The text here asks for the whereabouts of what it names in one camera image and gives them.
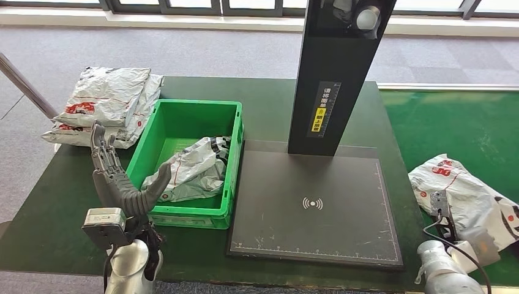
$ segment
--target white plastic mailer bag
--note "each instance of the white plastic mailer bag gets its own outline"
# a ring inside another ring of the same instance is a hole
[[[413,169],[409,180],[418,205],[429,215],[433,214],[430,194],[446,191],[456,231],[484,227],[500,251],[519,239],[519,206],[447,154]]]
[[[94,120],[105,127],[128,126],[150,73],[151,69],[87,67],[65,111],[54,120],[76,127],[89,127]]]
[[[160,202],[179,202],[214,197],[222,193],[231,137],[204,137],[175,153],[171,163],[171,181]],[[144,179],[144,189],[157,178],[158,171]]]
[[[155,103],[159,99],[162,81],[163,76],[161,75],[152,74],[149,76],[128,126],[106,127],[106,141],[108,141],[111,134],[114,134],[116,136],[114,147],[121,149],[128,149],[137,142],[147,124]],[[75,127],[57,122],[50,131],[42,135],[42,138],[50,143],[90,146],[90,134],[90,126]]]

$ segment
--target black cable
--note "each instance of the black cable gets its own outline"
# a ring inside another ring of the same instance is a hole
[[[438,225],[441,221],[443,220],[443,216],[441,215],[441,213],[438,214],[438,220],[434,223],[434,224],[431,224],[431,225],[428,225],[427,227],[425,227],[423,229],[424,233],[431,237],[431,238],[434,238],[440,242],[442,242],[443,244],[459,251],[461,254],[465,255],[466,258],[468,258],[473,264],[475,264],[477,266],[477,269],[481,272],[481,275],[483,275],[483,278],[485,279],[485,284],[487,285],[487,294],[492,294],[492,288],[490,287],[490,279],[488,278],[488,275],[487,275],[487,272],[483,269],[483,267],[479,264],[479,262],[477,262],[477,260],[475,260],[472,256],[470,256],[467,252],[465,252],[463,249],[460,249],[458,247],[456,247],[456,245],[452,244],[451,242],[447,241],[447,240],[444,240],[438,236],[435,236],[431,233],[429,233],[427,230],[429,228],[432,228],[434,227],[435,225]]]
[[[105,267],[103,269],[103,283],[104,283],[104,287],[105,287],[105,292],[106,292],[106,287],[108,286],[108,272],[110,270],[110,260],[114,257],[116,251],[117,251],[117,246],[114,244],[112,251],[110,252],[108,257],[105,259]]]

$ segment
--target metal pole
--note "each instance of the metal pole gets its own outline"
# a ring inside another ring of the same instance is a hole
[[[15,84],[20,91],[29,98],[43,114],[53,119],[58,115],[56,110],[43,98],[43,96],[34,89],[27,79],[18,71],[18,69],[7,59],[5,55],[0,53],[0,70],[6,77]]]

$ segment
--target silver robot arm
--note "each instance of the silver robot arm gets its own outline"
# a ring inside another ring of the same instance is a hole
[[[481,271],[487,293],[491,294],[490,281],[483,266],[499,260],[494,239],[482,227],[456,232],[445,190],[431,193],[430,198],[431,208],[436,212],[436,222],[425,227],[423,232],[435,240],[418,246],[422,266],[415,283],[420,284],[424,275],[425,294],[484,294],[479,283],[467,275],[467,271],[474,268],[473,264]],[[442,238],[427,231],[432,227],[436,227]],[[450,255],[446,251],[448,248],[451,248]]]
[[[423,242],[417,253],[422,259],[419,274],[425,275],[425,294],[484,294],[479,283],[447,254],[442,242]]]
[[[163,262],[160,250],[163,238],[147,214],[171,179],[170,165],[162,164],[157,180],[140,191],[121,167],[113,146],[115,136],[111,135],[106,142],[105,128],[97,121],[91,132],[95,168],[92,177],[103,208],[90,209],[82,229],[108,254],[105,293],[151,294]]]

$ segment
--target crumpled plastic bag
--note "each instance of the crumpled plastic bag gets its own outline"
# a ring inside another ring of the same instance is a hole
[[[65,111],[54,120],[75,127],[89,127],[94,120],[105,127],[128,126],[150,73],[151,69],[87,67]]]
[[[171,181],[159,202],[179,202],[214,197],[222,193],[231,137],[204,137],[175,153]],[[144,179],[142,189],[153,183],[158,172]]]
[[[445,190],[456,231],[484,227],[499,251],[519,239],[519,206],[480,179],[459,162],[438,155],[409,173],[414,196],[432,215],[430,194]]]
[[[108,141],[111,134],[114,134],[116,136],[114,147],[121,149],[128,149],[137,142],[147,124],[155,103],[159,99],[162,83],[163,76],[154,74],[149,75],[144,91],[138,99],[135,112],[132,115],[128,126],[106,127],[106,141]],[[75,127],[57,122],[50,131],[42,134],[42,138],[50,143],[88,147],[90,146],[90,134],[91,125],[87,127]]]

